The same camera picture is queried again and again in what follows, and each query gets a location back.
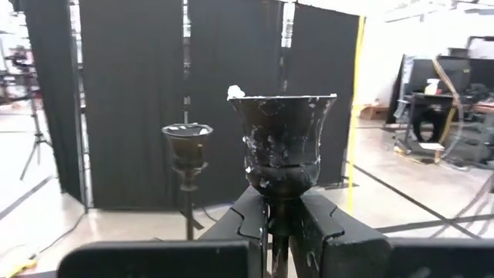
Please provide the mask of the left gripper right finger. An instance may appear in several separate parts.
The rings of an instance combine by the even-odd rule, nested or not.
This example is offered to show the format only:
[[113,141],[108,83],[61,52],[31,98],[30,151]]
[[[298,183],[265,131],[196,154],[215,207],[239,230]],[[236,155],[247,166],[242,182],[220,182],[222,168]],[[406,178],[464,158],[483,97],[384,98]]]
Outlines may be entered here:
[[390,238],[316,191],[293,211],[299,278],[494,278],[494,239]]

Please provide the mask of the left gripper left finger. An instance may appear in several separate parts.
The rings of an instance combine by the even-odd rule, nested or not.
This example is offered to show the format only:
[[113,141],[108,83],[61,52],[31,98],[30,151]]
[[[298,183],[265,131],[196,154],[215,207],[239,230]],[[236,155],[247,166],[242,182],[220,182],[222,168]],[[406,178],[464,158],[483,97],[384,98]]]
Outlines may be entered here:
[[63,258],[57,278],[263,278],[267,211],[249,187],[196,240],[89,243]]

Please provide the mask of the cardboard box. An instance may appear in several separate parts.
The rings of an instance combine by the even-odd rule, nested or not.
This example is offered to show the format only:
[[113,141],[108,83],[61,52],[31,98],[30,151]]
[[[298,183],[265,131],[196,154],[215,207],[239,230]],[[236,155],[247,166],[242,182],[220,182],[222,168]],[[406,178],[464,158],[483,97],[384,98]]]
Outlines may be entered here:
[[389,107],[383,105],[367,105],[360,110],[359,118],[363,120],[386,120]]

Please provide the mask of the black tripod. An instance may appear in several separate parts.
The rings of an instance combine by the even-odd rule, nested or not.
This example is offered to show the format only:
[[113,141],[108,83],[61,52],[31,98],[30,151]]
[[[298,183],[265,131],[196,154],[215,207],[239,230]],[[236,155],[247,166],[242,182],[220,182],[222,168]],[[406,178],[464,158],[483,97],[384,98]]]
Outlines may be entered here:
[[[28,52],[24,46],[16,46],[12,55],[4,56],[4,60],[10,61],[11,64],[19,70],[17,74],[11,74],[8,70],[0,70],[0,106],[13,104],[19,101],[27,101],[29,103],[31,118],[34,123],[34,141],[32,150],[25,162],[25,165],[20,174],[19,180],[23,181],[29,169],[34,155],[37,155],[37,164],[41,162],[41,146],[43,144],[52,147],[52,143],[47,139],[46,135],[41,130],[39,114],[37,112],[36,101],[40,97],[41,90],[39,89],[37,74],[32,63],[28,62]],[[7,76],[12,76],[20,79],[20,86],[24,89],[25,94],[22,97],[11,97],[8,93],[8,84],[5,81]]]

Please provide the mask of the black cart with equipment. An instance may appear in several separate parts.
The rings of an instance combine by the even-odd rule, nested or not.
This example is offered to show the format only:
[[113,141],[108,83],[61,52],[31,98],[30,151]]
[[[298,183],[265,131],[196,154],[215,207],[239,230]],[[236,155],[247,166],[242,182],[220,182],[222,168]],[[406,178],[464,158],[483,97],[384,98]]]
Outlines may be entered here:
[[454,120],[462,132],[463,111],[451,94],[409,93],[399,100],[405,109],[406,125],[402,138],[396,147],[405,154],[417,149],[424,151],[445,151],[444,143],[451,131]]

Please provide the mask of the black room divider screen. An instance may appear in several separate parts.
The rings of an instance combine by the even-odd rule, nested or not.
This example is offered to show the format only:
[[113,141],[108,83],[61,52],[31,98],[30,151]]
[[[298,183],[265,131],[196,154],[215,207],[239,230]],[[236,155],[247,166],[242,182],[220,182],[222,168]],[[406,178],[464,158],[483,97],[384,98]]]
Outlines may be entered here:
[[318,184],[340,179],[354,86],[357,15],[297,3],[288,48],[280,0],[20,0],[62,188],[83,199],[81,134],[93,205],[175,211],[183,205],[163,127],[209,125],[197,206],[247,187],[241,119],[227,100],[336,94],[323,125]]

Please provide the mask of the white bottle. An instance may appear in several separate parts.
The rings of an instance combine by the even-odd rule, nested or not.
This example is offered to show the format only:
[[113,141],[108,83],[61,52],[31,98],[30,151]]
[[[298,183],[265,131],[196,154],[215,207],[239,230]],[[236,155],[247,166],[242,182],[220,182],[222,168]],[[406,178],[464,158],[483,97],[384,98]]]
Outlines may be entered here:
[[436,95],[438,93],[438,85],[440,82],[440,79],[427,79],[427,86],[425,87],[424,94]]

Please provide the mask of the black candle stick holder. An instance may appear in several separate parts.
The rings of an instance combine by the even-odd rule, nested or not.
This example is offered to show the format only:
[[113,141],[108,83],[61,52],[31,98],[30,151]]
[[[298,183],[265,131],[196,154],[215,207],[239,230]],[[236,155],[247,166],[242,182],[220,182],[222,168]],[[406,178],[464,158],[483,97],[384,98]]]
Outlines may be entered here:
[[204,146],[213,128],[206,124],[171,124],[161,128],[172,151],[172,168],[182,179],[180,190],[184,193],[184,217],[186,239],[194,239],[193,193],[195,177],[208,166],[204,159]]
[[237,85],[227,100],[242,120],[245,176],[268,202],[272,278],[288,278],[291,215],[320,175],[320,138],[337,95],[247,96]]

